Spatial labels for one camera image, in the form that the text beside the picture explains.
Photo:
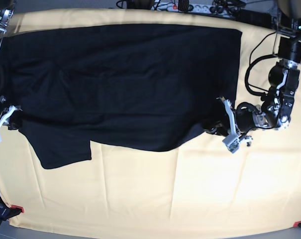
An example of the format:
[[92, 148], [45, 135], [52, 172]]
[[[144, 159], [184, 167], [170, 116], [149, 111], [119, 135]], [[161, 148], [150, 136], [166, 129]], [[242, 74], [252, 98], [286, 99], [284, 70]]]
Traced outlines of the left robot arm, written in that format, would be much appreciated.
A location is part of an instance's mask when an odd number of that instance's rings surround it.
[[[240, 144], [251, 144], [252, 137], [248, 135], [253, 130], [271, 130], [287, 128], [291, 121], [291, 113], [295, 103], [295, 93], [299, 86], [301, 64], [301, 0], [279, 0], [279, 9], [274, 48], [278, 52], [261, 56], [249, 64], [246, 70], [244, 84], [246, 90], [253, 96], [259, 96], [262, 105], [248, 102], [240, 103], [233, 108], [230, 100], [219, 98], [223, 104], [226, 116], [213, 126], [211, 133], [223, 135], [223, 144], [235, 153]], [[263, 60], [278, 58], [270, 70], [269, 90], [256, 92], [249, 84], [252, 68]]]

